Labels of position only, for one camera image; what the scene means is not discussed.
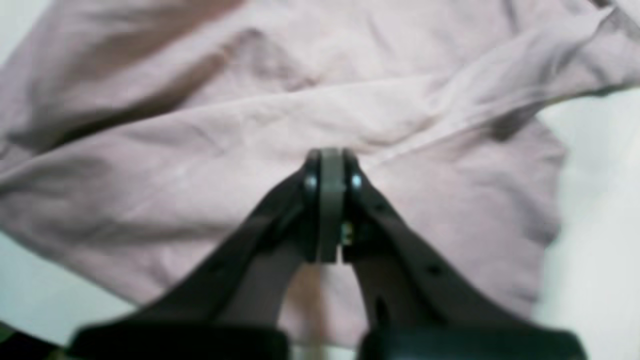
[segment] wrinkled cloth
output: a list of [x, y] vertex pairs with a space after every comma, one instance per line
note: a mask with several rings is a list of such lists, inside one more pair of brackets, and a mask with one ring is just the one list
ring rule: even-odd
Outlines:
[[[413, 229], [527, 317], [564, 157], [535, 114], [638, 84], [638, 23], [584, 0], [58, 1], [0, 72], [0, 227], [143, 304], [309, 149], [350, 147]], [[352, 270], [304, 267], [280, 325], [355, 345]]]

